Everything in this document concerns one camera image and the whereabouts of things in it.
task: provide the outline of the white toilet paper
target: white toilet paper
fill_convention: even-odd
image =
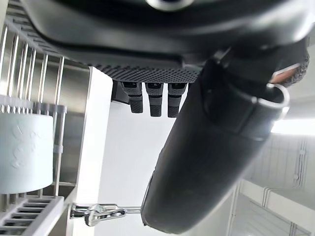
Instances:
[[[53,182],[53,118],[0,114],[0,193],[41,189]]]

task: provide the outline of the metal clamp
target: metal clamp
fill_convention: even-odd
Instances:
[[[118,219],[127,214],[140,214],[141,207],[117,206],[116,204],[73,204],[70,219],[84,218],[87,226],[95,226],[100,221]]]

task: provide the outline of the metal ring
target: metal ring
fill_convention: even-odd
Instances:
[[[193,3],[194,0],[146,0],[146,2],[153,8],[160,11],[178,11]]]

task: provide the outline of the gray knit sleeve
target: gray knit sleeve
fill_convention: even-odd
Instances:
[[[310,64],[310,55],[308,52],[306,52],[304,62],[297,68],[296,72],[289,78],[287,78],[285,81],[281,83],[284,87],[289,87],[303,79],[307,72],[307,68]]]

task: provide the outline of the textured black grip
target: textured black grip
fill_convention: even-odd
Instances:
[[[143,113],[142,99],[139,101],[134,101],[130,99],[130,108],[132,113]]]
[[[167,116],[170,118],[176,118],[178,116],[179,107],[168,107]]]
[[[150,114],[152,117],[160,117],[162,115],[161,106],[150,106]]]

